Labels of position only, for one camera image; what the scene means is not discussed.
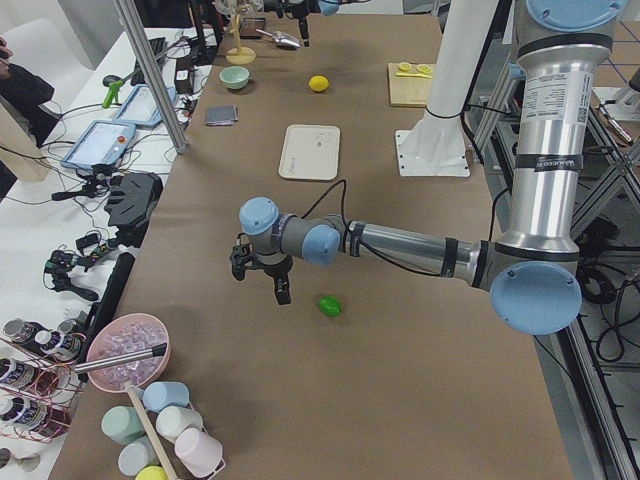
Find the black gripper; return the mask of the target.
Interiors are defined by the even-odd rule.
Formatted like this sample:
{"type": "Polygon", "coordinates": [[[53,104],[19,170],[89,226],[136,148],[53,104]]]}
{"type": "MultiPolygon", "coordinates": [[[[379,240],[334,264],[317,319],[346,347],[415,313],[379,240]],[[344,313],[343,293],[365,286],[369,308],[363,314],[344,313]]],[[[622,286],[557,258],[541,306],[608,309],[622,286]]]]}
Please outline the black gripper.
{"type": "Polygon", "coordinates": [[[309,4],[306,0],[288,0],[287,1],[287,14],[298,20],[299,30],[303,45],[305,47],[310,46],[310,34],[308,28],[308,22],[306,20],[310,13],[309,4]]]}
{"type": "Polygon", "coordinates": [[[293,258],[282,253],[269,255],[253,253],[253,264],[274,279],[274,294],[279,305],[291,303],[288,274],[293,267],[293,258]]]}

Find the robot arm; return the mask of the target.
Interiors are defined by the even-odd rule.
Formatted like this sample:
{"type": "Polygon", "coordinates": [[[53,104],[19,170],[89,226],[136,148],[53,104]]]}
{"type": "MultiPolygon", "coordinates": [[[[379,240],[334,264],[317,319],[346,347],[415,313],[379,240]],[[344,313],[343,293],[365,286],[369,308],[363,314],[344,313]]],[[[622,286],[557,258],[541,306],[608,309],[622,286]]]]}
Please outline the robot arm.
{"type": "Polygon", "coordinates": [[[310,34],[307,17],[312,13],[321,13],[325,16],[333,15],[338,12],[342,5],[355,4],[355,1],[332,1],[332,0],[292,0],[278,1],[276,5],[276,13],[279,17],[288,15],[290,18],[296,19],[301,35],[303,45],[310,46],[310,34]]]}
{"type": "Polygon", "coordinates": [[[547,335],[569,326],[582,294],[570,228],[597,66],[611,53],[622,1],[519,1],[513,53],[525,76],[509,225],[495,241],[463,242],[343,215],[303,219],[255,197],[239,212],[235,278],[261,270],[290,302],[295,259],[317,265],[370,252],[411,272],[459,278],[490,295],[509,327],[547,335]]]}

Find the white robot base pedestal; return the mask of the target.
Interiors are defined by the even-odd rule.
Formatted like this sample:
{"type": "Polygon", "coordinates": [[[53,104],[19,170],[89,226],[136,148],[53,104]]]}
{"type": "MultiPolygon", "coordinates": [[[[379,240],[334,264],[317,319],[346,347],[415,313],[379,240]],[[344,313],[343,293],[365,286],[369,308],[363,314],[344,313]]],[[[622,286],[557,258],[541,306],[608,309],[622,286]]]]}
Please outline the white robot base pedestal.
{"type": "Polygon", "coordinates": [[[396,132],[401,176],[470,175],[461,115],[494,20],[510,11],[509,1],[450,3],[423,117],[412,129],[396,132]]]}

